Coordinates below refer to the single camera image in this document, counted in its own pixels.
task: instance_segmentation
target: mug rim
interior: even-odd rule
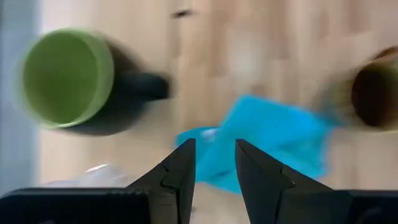
[[[46,118],[40,114],[30,102],[28,92],[24,85],[24,79],[27,75],[27,63],[31,57],[33,50],[38,47],[41,43],[47,40],[48,37],[53,35],[71,35],[79,38],[84,42],[89,50],[92,52],[95,59],[95,67],[97,68],[97,86],[91,101],[87,104],[87,107],[81,112],[79,116],[73,120],[60,123]],[[44,34],[40,39],[28,50],[22,62],[21,81],[20,90],[22,93],[22,104],[28,109],[31,116],[34,117],[38,122],[44,124],[48,128],[67,128],[70,126],[78,125],[84,123],[93,117],[107,102],[109,95],[111,94],[113,81],[114,81],[114,63],[111,55],[111,51],[106,43],[106,41],[98,35],[92,34],[90,31],[63,28],[51,31]]]

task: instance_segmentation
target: mug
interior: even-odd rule
[[[398,128],[398,51],[383,50],[350,70],[331,91],[329,111],[344,126],[362,130]]]
[[[167,98],[169,83],[143,72],[101,34],[59,29],[41,37],[22,64],[22,104],[49,128],[109,135],[130,127],[144,103]]]

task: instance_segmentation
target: wooden surface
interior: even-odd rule
[[[41,0],[41,31],[80,26],[118,40],[173,79],[174,98],[151,103],[128,131],[103,138],[42,130],[40,180],[113,164],[139,177],[174,136],[217,125],[243,93],[314,109],[335,75],[397,43],[395,0]],[[170,15],[189,8],[178,20]],[[336,130],[328,140],[334,188],[398,189],[396,133]],[[247,223],[240,197],[197,185],[193,222]]]

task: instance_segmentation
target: gray wall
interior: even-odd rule
[[[0,194],[34,183],[37,127],[18,107],[17,64],[35,37],[36,0],[0,0]]]

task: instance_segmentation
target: blue cloth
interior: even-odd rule
[[[240,194],[235,168],[235,142],[245,139],[295,170],[319,178],[326,172],[325,144],[331,126],[303,109],[255,96],[242,96],[215,133],[216,127],[179,134],[177,145],[197,140],[196,182]]]

